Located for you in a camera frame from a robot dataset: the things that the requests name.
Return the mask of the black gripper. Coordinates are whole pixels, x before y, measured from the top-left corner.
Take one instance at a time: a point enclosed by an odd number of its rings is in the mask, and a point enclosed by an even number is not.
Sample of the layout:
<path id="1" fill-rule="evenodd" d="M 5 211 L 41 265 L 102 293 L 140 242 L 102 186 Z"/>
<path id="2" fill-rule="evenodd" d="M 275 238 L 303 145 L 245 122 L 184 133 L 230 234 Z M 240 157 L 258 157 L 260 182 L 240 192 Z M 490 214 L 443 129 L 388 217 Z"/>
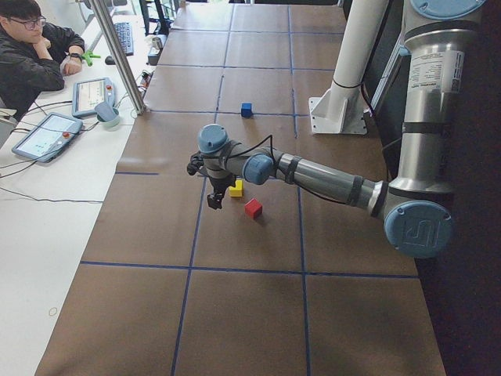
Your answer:
<path id="1" fill-rule="evenodd" d="M 214 210 L 222 209 L 222 201 L 225 193 L 230 186 L 235 186 L 235 176 L 229 173 L 222 177 L 209 175 L 213 192 L 207 195 L 207 205 Z"/>

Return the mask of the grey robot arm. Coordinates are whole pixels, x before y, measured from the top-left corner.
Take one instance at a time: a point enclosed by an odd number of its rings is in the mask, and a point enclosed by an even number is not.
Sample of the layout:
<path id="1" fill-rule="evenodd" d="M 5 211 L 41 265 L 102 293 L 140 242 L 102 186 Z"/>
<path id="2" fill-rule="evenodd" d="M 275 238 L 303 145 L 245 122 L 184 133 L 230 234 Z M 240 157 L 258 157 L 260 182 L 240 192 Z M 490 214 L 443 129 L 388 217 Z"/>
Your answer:
<path id="1" fill-rule="evenodd" d="M 389 243 L 426 259 L 447 248 L 453 235 L 452 187 L 445 179 L 446 143 L 460 93 L 464 55 L 481 22 L 481 1 L 406 1 L 395 52 L 410 58 L 398 174 L 373 182 L 287 154 L 271 139 L 245 146 L 217 124 L 204 126 L 187 167 L 213 187 L 219 209 L 226 190 L 241 177 L 256 185 L 274 177 L 329 201 L 367 210 L 382 219 Z"/>

